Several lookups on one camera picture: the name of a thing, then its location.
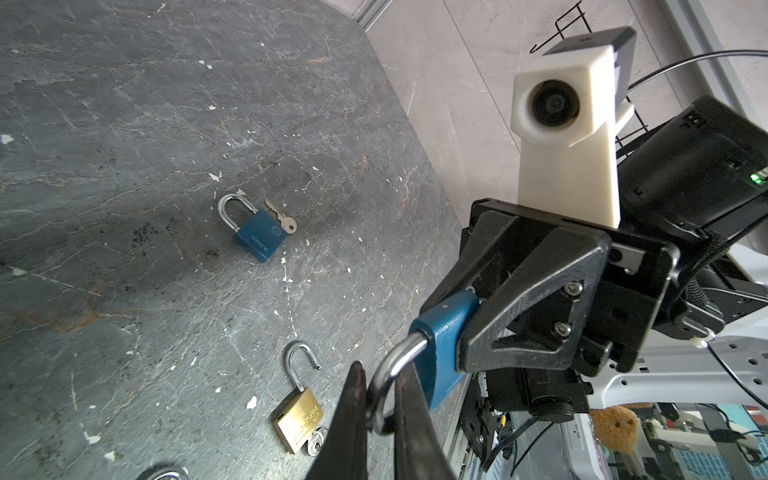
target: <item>silver shackle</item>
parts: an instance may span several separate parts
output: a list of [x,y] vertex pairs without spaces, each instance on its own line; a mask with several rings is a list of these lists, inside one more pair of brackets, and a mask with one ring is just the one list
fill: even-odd
[[392,412],[384,415],[384,401],[400,372],[427,348],[427,337],[422,332],[414,332],[405,340],[395,345],[379,364],[368,385],[368,429],[377,435],[392,433]]
[[317,360],[317,356],[312,351],[312,348],[310,348],[309,345],[302,342],[301,340],[294,342],[291,344],[290,347],[288,347],[288,350],[286,350],[286,355],[283,358],[283,361],[285,362],[286,372],[288,372],[288,376],[291,379],[291,382],[296,386],[296,388],[299,389],[299,392],[303,392],[305,390],[304,384],[301,383],[301,380],[299,379],[299,376],[296,374],[296,370],[293,368],[293,354],[296,353],[297,350],[304,350],[307,354],[307,356],[310,358],[310,361],[312,361],[312,364],[315,367],[315,370],[320,370],[322,367],[320,367],[320,362]]
[[229,215],[227,215],[227,212],[224,210],[224,207],[227,205],[227,202],[230,200],[237,200],[245,207],[250,210],[252,214],[256,214],[259,210],[253,206],[251,202],[248,201],[245,197],[242,197],[238,194],[226,194],[223,197],[219,199],[219,217],[221,217],[221,220],[224,220],[224,223],[227,224],[229,228],[232,230],[235,230],[235,232],[240,231],[240,227],[237,226],[237,223],[234,223]]

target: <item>white speck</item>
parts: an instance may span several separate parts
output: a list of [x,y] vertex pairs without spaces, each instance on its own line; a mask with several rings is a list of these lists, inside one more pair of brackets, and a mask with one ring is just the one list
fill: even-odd
[[101,435],[89,436],[88,432],[83,432],[83,435],[85,435],[85,439],[88,440],[88,444],[89,445],[93,445],[94,443],[98,443],[98,441],[101,440]]

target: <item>white camera housing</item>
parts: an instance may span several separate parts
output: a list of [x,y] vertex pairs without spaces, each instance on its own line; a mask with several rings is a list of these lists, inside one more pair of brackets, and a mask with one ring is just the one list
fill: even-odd
[[[533,114],[533,97],[550,80],[570,85],[579,100],[578,115],[559,127]],[[616,108],[616,84],[610,45],[543,55],[515,76],[511,128],[522,139],[519,204],[618,227],[614,137],[634,107],[623,101]]]

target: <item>orange plush toy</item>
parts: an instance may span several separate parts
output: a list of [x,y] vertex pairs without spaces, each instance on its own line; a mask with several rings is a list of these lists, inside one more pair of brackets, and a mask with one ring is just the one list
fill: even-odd
[[637,427],[640,419],[635,413],[623,406],[613,406],[603,410],[591,410],[589,416],[594,424],[594,436],[600,443],[611,450],[632,453],[637,440]]

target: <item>gold padlock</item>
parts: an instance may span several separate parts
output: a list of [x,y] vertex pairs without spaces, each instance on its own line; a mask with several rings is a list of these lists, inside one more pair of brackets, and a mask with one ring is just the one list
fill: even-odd
[[274,421],[274,425],[277,434],[291,453],[296,453],[301,449],[323,418],[323,408],[320,407],[314,394],[312,394],[312,390],[304,387],[293,369],[293,354],[298,349],[304,350],[312,360],[315,369],[320,370],[320,363],[317,361],[315,353],[306,343],[295,342],[286,351],[284,359],[286,371],[300,393],[288,403],[283,413]]

